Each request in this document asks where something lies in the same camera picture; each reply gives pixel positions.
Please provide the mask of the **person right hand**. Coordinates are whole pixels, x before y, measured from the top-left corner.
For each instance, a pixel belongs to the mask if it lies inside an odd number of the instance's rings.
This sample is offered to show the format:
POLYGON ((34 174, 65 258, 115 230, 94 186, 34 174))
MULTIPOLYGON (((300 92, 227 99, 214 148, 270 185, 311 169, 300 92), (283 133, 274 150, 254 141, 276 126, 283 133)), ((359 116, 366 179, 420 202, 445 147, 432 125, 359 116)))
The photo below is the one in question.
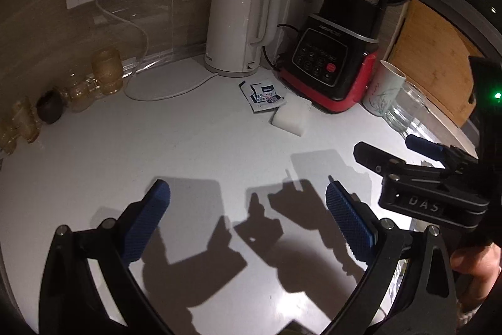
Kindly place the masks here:
POLYGON ((453 252, 450 257, 452 269, 472 277, 469 286, 459 296, 463 313, 476 309, 487 298, 499 277, 500 260, 500 247, 494 243, 453 252))

